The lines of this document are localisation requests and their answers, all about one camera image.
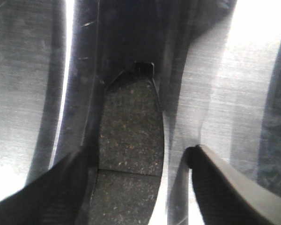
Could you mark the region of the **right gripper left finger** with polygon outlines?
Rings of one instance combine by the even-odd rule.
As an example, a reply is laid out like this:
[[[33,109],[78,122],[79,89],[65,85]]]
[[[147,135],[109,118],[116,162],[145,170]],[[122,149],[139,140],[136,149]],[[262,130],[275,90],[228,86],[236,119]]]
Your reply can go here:
[[[86,225],[98,170],[98,149],[74,151],[0,202],[0,225]]]

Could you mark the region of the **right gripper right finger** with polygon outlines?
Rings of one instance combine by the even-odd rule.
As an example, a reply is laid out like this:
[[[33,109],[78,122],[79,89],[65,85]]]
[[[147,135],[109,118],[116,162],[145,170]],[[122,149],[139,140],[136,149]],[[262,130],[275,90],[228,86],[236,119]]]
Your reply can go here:
[[[245,177],[207,146],[185,150],[206,225],[281,225],[281,197]]]

